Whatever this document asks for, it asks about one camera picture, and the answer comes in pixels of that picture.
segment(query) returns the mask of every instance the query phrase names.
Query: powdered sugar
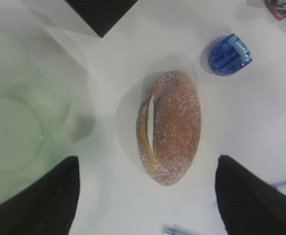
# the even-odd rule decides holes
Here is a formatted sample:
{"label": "powdered sugar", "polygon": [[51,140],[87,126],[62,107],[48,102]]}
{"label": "powdered sugar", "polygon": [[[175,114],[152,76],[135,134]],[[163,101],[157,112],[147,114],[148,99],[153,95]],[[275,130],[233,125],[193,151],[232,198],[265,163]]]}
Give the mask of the powdered sugar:
{"label": "powdered sugar", "polygon": [[[147,141],[147,109],[154,101],[154,152]],[[149,175],[162,185],[173,185],[189,169],[199,143],[201,112],[191,79],[172,71],[156,80],[147,93],[137,122],[141,161]]]}

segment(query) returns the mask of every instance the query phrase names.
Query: black object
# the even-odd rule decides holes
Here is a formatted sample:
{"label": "black object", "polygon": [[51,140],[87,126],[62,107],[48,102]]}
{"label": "black object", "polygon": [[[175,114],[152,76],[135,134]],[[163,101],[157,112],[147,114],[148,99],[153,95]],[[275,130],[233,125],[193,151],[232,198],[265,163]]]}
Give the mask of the black object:
{"label": "black object", "polygon": [[0,235],[67,235],[79,194],[78,158],[68,157],[0,205]]}
{"label": "black object", "polygon": [[103,38],[138,0],[65,0]]}
{"label": "black object", "polygon": [[286,235],[286,196],[229,156],[221,156],[215,190],[229,235]]}

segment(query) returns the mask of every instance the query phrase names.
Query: white surface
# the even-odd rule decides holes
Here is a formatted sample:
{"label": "white surface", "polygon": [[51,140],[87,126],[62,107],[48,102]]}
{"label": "white surface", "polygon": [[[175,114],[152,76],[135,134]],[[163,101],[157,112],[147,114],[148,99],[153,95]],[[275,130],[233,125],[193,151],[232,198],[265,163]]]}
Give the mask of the white surface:
{"label": "white surface", "polygon": [[[29,19],[17,24],[10,17],[21,11]],[[27,34],[31,18],[89,72],[96,124],[77,145],[81,195],[71,235],[160,234],[164,222],[225,235],[213,206],[220,154],[270,183],[286,180],[286,19],[276,21],[262,1],[140,0],[104,39],[62,0],[0,0],[0,13],[1,30]],[[254,61],[214,75],[208,44],[232,32]],[[189,172],[166,188],[142,169],[135,125],[146,84],[177,69],[198,85],[202,136]]]}

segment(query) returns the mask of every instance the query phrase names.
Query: plastic object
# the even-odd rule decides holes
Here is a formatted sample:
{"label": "plastic object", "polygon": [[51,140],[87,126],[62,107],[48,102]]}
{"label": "plastic object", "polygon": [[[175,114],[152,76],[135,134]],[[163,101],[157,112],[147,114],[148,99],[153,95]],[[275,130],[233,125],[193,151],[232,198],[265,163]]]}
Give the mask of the plastic object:
{"label": "plastic object", "polygon": [[171,226],[168,224],[163,225],[163,235],[198,235],[195,232],[189,231],[185,228],[176,225]]}
{"label": "plastic object", "polygon": [[252,60],[248,47],[235,34],[219,42],[209,56],[210,67],[218,75],[231,75],[250,64]]}
{"label": "plastic object", "polygon": [[286,11],[285,10],[277,10],[275,6],[275,1],[273,0],[266,0],[265,1],[267,8],[269,11],[274,15],[274,17],[281,21],[286,18]]}

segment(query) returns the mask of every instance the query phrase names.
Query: white tabletop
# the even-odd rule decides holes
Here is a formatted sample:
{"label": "white tabletop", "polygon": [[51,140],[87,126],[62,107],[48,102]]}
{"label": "white tabletop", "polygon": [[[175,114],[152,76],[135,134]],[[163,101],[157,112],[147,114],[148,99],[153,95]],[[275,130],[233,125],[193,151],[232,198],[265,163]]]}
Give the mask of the white tabletop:
{"label": "white tabletop", "polygon": [[[267,182],[286,180],[286,19],[276,21],[262,1],[139,0],[100,39],[63,0],[0,0],[0,30],[32,35],[52,51],[46,61],[65,53],[79,65],[72,79],[96,122],[77,143],[81,194],[71,235],[156,235],[163,223],[225,235],[214,206],[221,154]],[[230,33],[254,61],[214,75],[208,45]],[[146,85],[170,70],[197,84],[202,134],[186,176],[163,187],[143,170],[135,126]]]}

